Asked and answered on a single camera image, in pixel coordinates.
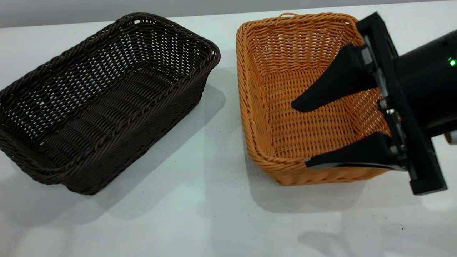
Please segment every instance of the basket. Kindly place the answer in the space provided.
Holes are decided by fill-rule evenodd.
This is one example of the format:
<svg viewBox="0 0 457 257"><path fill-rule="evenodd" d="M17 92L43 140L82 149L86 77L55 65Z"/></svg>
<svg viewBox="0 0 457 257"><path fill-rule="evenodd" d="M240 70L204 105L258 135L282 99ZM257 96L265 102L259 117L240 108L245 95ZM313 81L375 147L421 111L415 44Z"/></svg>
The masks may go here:
<svg viewBox="0 0 457 257"><path fill-rule="evenodd" d="M377 111L378 89L300 113L291 102L326 70L347 43L362 45L357 20L321 13L251 21L237 33L241 116L249 155L286 186L353 182L387 170L340 167L311 170L305 161L367 137L389 132Z"/></svg>
<svg viewBox="0 0 457 257"><path fill-rule="evenodd" d="M133 13L0 92L0 148L44 184L93 195L199 102L212 42Z"/></svg>

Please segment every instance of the white table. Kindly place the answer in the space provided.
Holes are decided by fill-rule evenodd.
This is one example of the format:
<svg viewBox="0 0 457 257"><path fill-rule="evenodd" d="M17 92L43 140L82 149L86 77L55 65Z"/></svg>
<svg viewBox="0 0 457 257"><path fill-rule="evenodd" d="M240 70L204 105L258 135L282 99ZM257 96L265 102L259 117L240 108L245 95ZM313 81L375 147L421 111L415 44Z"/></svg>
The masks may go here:
<svg viewBox="0 0 457 257"><path fill-rule="evenodd" d="M308 10L378 11L399 54L457 29L457 1ZM285 11L172 18L214 41L202 101L93 197L33 181L0 154L0 256L455 256L457 147L434 138L449 190L412 195L406 172L282 187L246 154L235 34ZM0 88L109 22L0 29Z"/></svg>

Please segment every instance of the wicker basket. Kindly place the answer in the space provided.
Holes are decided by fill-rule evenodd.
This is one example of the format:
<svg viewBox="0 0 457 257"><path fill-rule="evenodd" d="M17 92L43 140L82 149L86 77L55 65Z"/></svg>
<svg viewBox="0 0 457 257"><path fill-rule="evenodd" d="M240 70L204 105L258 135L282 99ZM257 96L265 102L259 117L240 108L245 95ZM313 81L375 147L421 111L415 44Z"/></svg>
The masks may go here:
<svg viewBox="0 0 457 257"><path fill-rule="evenodd" d="M0 92L0 148L44 184L92 195L199 102L212 42L133 13Z"/></svg>
<svg viewBox="0 0 457 257"><path fill-rule="evenodd" d="M363 44L356 23L346 14L321 13L247 22L238 30L239 96L248 152L282 185L352 182L386 172L363 167L316 171L305 165L309 157L374 131L388 133L376 108L377 89L309 113L291 107L342 46Z"/></svg>

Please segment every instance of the metal bolt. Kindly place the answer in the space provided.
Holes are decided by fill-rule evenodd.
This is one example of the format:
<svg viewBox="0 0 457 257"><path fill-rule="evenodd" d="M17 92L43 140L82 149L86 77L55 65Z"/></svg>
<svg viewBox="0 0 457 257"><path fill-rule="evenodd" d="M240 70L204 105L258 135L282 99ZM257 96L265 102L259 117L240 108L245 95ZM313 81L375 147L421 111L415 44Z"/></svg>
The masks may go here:
<svg viewBox="0 0 457 257"><path fill-rule="evenodd" d="M398 148L395 146L395 145L392 145L390 147L390 152L393 154L393 155L398 155L399 154L399 150Z"/></svg>
<svg viewBox="0 0 457 257"><path fill-rule="evenodd" d="M378 109L383 111L389 109L389 105L387 104L387 99L383 98L377 102Z"/></svg>

